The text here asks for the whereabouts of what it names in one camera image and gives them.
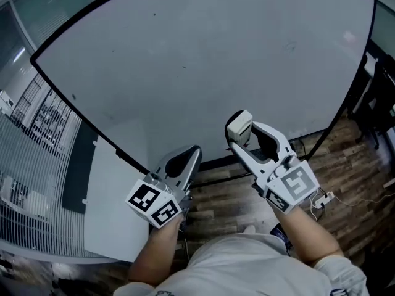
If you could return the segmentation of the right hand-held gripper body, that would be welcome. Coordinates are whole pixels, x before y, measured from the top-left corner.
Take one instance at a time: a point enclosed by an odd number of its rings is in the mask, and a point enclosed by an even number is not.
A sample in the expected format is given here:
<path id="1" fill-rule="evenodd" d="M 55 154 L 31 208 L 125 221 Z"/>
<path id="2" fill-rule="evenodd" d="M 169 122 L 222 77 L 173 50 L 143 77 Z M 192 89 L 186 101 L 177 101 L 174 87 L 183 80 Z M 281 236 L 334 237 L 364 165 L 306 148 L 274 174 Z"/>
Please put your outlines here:
<path id="1" fill-rule="evenodd" d="M 311 167 L 296 154 L 283 154 L 278 161 L 253 159 L 259 166 L 254 188 L 282 213 L 289 213 L 318 190 L 319 183 Z"/>

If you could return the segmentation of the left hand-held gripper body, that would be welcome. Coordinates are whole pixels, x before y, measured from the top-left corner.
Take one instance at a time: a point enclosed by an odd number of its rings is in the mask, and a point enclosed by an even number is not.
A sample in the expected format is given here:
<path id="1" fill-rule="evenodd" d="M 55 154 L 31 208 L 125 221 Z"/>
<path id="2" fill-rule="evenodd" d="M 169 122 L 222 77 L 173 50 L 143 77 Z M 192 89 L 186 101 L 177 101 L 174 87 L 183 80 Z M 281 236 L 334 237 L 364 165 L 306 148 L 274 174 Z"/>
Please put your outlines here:
<path id="1" fill-rule="evenodd" d="M 125 203 L 138 216 L 160 229 L 178 215 L 186 215 L 191 207 L 189 194 L 191 175 L 171 177 L 165 172 L 150 172 L 138 179 Z"/>

